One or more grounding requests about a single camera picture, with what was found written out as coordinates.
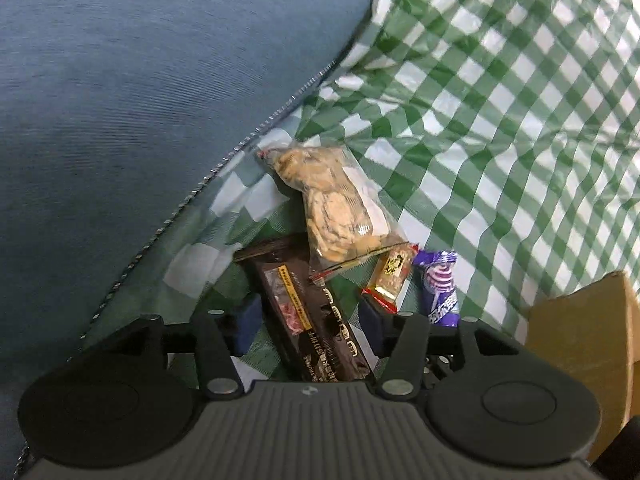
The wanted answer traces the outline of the small gold red snack packet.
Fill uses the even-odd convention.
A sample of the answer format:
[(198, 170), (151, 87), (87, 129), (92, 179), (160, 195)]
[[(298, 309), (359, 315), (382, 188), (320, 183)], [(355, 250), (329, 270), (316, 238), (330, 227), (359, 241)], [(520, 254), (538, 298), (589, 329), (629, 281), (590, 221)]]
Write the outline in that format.
[(398, 297), (418, 250), (416, 244), (402, 244), (383, 254), (378, 258), (362, 291), (372, 296), (388, 312), (396, 313)]

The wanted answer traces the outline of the dark brown chocolate bar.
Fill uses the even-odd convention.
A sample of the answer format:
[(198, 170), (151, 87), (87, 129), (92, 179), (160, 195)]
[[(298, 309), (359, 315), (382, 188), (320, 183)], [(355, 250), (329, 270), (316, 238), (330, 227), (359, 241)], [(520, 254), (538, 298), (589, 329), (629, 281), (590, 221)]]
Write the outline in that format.
[(371, 379), (367, 358), (332, 292), (309, 279), (309, 258), (306, 235), (293, 234), (243, 248), (233, 261), (262, 296), (267, 330), (288, 378)]

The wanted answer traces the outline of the brown cardboard box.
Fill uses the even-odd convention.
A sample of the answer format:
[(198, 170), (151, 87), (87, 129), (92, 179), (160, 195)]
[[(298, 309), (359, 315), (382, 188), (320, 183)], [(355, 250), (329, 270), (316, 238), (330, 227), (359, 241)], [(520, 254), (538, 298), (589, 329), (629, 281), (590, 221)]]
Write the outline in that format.
[(595, 460), (639, 413), (639, 297), (622, 271), (529, 311), (526, 347), (597, 397)]

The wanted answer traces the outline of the purple candy wrapper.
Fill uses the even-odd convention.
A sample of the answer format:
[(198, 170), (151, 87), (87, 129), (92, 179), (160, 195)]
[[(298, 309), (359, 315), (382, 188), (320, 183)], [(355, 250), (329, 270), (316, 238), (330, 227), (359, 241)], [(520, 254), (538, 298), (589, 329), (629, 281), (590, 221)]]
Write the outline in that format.
[(419, 311), (432, 325), (456, 327), (460, 320), (457, 287), (454, 284), (456, 252), (419, 250), (413, 265), (420, 275)]

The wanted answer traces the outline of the clear bag of biscuits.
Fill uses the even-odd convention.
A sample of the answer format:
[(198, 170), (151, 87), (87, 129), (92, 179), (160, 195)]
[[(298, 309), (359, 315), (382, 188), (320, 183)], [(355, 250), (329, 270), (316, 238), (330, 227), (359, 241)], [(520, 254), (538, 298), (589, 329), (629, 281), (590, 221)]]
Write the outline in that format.
[(407, 243), (346, 146), (273, 145), (259, 157), (303, 196), (311, 281), (328, 280)]

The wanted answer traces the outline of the green white checkered cloth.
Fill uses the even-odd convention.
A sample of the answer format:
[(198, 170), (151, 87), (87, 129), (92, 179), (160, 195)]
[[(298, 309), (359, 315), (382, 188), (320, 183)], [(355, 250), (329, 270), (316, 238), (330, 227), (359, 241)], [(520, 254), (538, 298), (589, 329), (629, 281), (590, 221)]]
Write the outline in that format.
[(376, 0), (341, 67), (253, 133), (130, 263), (81, 335), (247, 293), (238, 249), (303, 229), (258, 157), (346, 145), (413, 243), (453, 250), (462, 311), (518, 339), (537, 300), (639, 277), (639, 0)]

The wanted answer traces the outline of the blue sofa cushion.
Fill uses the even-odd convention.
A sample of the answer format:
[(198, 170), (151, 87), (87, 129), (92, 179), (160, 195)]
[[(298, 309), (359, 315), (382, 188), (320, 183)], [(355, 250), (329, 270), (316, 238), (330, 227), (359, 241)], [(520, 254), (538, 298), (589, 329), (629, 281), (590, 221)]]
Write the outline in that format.
[(1, 474), (23, 391), (224, 156), (348, 48), (372, 0), (1, 0)]

